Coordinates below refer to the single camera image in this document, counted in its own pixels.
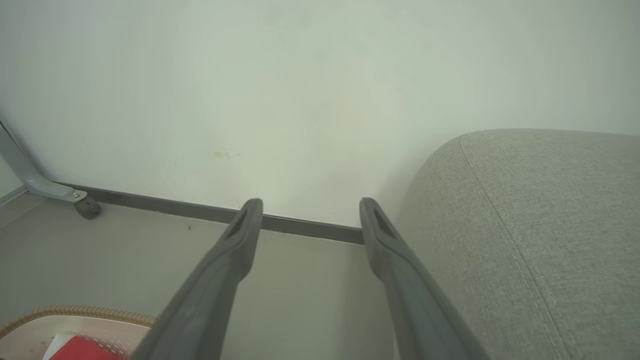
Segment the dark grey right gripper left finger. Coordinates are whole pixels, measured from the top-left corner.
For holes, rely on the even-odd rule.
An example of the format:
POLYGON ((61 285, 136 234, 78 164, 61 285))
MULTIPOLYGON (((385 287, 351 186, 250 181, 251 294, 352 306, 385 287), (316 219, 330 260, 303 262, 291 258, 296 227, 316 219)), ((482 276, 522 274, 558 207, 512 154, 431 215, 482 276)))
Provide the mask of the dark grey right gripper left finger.
POLYGON ((240 282, 255 259, 263 201, 249 199, 187 276, 133 360, 219 360, 240 282))

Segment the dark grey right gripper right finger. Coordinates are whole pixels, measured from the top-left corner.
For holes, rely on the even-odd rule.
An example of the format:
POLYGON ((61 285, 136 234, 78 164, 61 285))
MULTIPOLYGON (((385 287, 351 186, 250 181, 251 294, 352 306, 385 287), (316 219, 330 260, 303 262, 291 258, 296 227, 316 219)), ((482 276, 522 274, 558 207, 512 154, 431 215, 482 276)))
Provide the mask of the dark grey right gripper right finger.
POLYGON ((359 202, 369 266, 382 282, 402 360, 487 360, 485 349, 382 210, 359 202))

